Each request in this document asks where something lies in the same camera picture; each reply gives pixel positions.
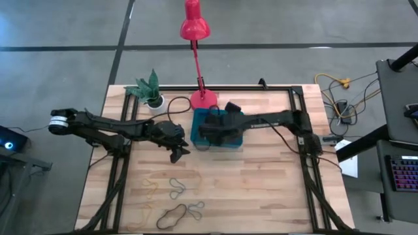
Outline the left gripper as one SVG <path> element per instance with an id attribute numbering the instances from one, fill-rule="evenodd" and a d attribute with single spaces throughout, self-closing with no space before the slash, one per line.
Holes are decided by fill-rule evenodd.
<path id="1" fill-rule="evenodd" d="M 185 146 L 185 132 L 181 125 L 175 125 L 171 121 L 160 121 L 152 128 L 152 139 L 165 142 L 166 145 Z M 172 148 L 170 162 L 176 163 L 181 156 L 191 152 L 183 147 Z"/>

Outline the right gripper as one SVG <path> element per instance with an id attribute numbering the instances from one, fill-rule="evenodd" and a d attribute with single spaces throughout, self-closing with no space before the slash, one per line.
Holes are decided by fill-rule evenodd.
<path id="1" fill-rule="evenodd" d="M 201 125 L 198 133 L 200 137 L 208 135 L 208 141 L 215 146 L 241 146 L 243 137 L 242 120 L 244 114 L 228 115 L 208 114 Z"/>

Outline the teal plastic bin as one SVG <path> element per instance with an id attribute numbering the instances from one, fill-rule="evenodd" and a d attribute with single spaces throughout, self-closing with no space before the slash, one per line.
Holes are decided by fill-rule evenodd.
<path id="1" fill-rule="evenodd" d="M 215 144 L 210 141 L 208 137 L 203 137 L 199 134 L 199 127 L 206 122 L 208 116 L 220 116 L 228 114 L 226 110 L 220 110 L 217 106 L 211 109 L 197 108 L 193 113 L 192 129 L 190 134 L 190 141 L 199 151 L 207 151 L 212 148 L 214 151 L 221 148 L 238 149 L 243 144 L 242 134 L 238 137 L 233 137 L 232 140 L 226 140 L 222 144 Z"/>

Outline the blue rubber band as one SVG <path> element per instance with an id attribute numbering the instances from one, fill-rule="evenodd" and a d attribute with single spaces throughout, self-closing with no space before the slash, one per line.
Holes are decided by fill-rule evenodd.
<path id="1" fill-rule="evenodd" d="M 203 201 L 199 201 L 195 204 L 189 204 L 187 206 L 187 211 L 196 221 L 200 221 L 202 219 L 202 213 L 200 212 L 200 209 L 203 209 L 204 207 L 205 203 Z"/>
<path id="2" fill-rule="evenodd" d="M 186 187 L 176 178 L 169 179 L 169 184 L 172 187 L 172 191 L 169 193 L 169 197 L 176 200 L 182 193 L 185 192 Z"/>

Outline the yellow rubber band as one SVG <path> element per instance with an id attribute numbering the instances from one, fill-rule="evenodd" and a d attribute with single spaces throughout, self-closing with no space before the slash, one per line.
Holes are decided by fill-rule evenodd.
<path id="1" fill-rule="evenodd" d="M 142 227 L 145 227 L 148 224 L 148 220 L 152 212 L 153 212 L 153 207 L 151 204 L 143 205 L 143 207 L 141 207 L 141 214 L 142 214 L 141 221 L 139 223 L 129 223 L 127 225 L 127 230 L 129 232 L 134 232 Z"/>
<path id="2" fill-rule="evenodd" d="M 150 187 L 148 192 L 146 193 L 147 199 L 152 199 L 156 190 L 159 188 L 159 184 L 157 182 L 150 181 L 147 178 L 142 180 L 142 185 L 145 187 Z"/>

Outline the black rubber band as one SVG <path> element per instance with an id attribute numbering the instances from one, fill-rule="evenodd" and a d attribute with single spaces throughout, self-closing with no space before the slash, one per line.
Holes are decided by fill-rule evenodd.
<path id="1" fill-rule="evenodd" d="M 166 210 L 156 221 L 155 225 L 159 230 L 173 229 L 185 217 L 186 213 L 187 206 L 179 204 L 173 209 Z"/>

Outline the snake plant in white pot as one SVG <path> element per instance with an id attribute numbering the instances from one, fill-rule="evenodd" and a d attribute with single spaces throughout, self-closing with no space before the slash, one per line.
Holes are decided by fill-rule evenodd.
<path id="1" fill-rule="evenodd" d="M 167 102 L 159 90 L 159 79 L 152 69 L 148 80 L 144 78 L 135 79 L 136 86 L 124 87 L 126 94 L 135 96 L 140 102 L 147 106 L 153 116 L 163 114 L 167 111 Z"/>

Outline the red desk lamp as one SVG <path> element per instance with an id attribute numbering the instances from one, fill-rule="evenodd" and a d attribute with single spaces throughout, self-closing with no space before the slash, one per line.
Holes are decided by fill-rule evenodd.
<path id="1" fill-rule="evenodd" d="M 180 36 L 188 40 L 191 44 L 193 57 L 195 60 L 195 67 L 197 71 L 198 90 L 191 95 L 192 109 L 207 108 L 217 104 L 216 94 L 206 89 L 204 78 L 201 73 L 199 65 L 199 57 L 197 53 L 198 41 L 210 36 L 210 26 L 201 14 L 200 0 L 184 0 L 185 20 L 180 27 Z"/>

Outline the black power adapter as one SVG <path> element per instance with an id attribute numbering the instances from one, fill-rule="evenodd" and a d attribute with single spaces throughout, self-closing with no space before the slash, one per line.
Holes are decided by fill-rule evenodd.
<path id="1" fill-rule="evenodd" d="M 347 101 L 338 101 L 336 103 L 337 111 L 339 111 L 340 122 L 346 125 L 352 124 L 352 119 L 350 116 L 349 106 Z"/>

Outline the black metal bar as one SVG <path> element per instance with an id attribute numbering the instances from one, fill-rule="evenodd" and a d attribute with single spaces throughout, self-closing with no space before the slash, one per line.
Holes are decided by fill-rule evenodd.
<path id="1" fill-rule="evenodd" d="M 382 125 L 371 133 L 337 150 L 337 159 L 339 162 L 349 159 L 374 147 L 379 140 L 389 140 L 389 133 L 386 125 Z"/>

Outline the grey metal stand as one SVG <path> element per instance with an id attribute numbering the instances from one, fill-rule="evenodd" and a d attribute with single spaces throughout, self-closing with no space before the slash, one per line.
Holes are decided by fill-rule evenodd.
<path id="1" fill-rule="evenodd" d="M 5 195 L 7 200 L 0 208 L 0 235 L 6 235 L 16 216 L 25 186 L 31 178 L 32 168 L 37 167 L 41 172 L 47 172 L 51 170 L 52 163 L 21 153 L 0 153 L 0 163 L 6 164 L 5 172 L 10 172 Z"/>

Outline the black box with blue light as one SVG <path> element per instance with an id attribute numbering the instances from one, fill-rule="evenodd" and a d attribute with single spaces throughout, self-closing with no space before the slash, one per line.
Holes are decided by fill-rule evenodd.
<path id="1" fill-rule="evenodd" d="M 0 146 L 7 150 L 22 152 L 27 144 L 28 137 L 16 133 L 6 127 L 0 126 Z"/>

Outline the dark grey desk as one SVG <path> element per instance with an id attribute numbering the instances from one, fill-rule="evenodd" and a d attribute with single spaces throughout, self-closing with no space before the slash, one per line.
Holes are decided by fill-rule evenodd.
<path id="1" fill-rule="evenodd" d="M 376 149 L 383 184 L 384 205 L 386 206 L 384 214 L 391 219 L 418 224 L 418 193 L 393 190 L 386 160 L 388 155 L 418 156 L 418 151 L 395 147 L 384 140 L 377 142 Z"/>
<path id="2" fill-rule="evenodd" d="M 404 116 L 406 105 L 418 104 L 418 67 L 408 64 L 396 72 L 385 60 L 377 61 L 376 69 L 389 138 L 418 145 L 418 127 Z"/>

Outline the backlit keyboard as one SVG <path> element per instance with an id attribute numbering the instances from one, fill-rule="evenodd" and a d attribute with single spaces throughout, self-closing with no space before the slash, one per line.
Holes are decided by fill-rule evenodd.
<path id="1" fill-rule="evenodd" d="M 386 156 L 389 178 L 394 191 L 418 193 L 418 156 Z"/>

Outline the black monitor pole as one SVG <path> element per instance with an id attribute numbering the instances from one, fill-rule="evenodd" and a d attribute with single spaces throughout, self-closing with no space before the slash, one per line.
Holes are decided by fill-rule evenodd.
<path id="1" fill-rule="evenodd" d="M 401 55 L 398 59 L 389 63 L 389 67 L 393 71 L 400 71 L 408 63 L 411 63 L 416 57 L 418 57 L 418 43 L 409 49 L 406 53 Z"/>

